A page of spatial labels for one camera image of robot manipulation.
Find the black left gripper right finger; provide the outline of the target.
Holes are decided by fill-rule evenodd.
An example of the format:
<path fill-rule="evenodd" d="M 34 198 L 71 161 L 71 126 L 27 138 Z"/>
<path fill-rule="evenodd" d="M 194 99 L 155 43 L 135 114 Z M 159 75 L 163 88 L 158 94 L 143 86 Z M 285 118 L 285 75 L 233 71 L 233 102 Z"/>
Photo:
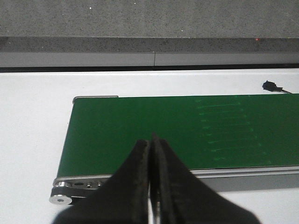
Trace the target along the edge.
<path fill-rule="evenodd" d="M 153 212 L 162 224 L 258 224 L 250 211 L 223 198 L 192 174 L 168 142 L 152 135 Z"/>

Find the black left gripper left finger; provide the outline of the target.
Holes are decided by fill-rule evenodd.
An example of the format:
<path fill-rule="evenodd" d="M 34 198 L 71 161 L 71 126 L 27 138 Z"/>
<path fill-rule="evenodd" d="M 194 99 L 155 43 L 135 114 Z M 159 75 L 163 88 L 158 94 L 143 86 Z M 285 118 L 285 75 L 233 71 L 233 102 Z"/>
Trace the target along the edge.
<path fill-rule="evenodd" d="M 72 203 L 53 223 L 148 223 L 149 150 L 148 141 L 137 140 L 127 159 L 101 186 L 94 190 L 70 188 Z"/>

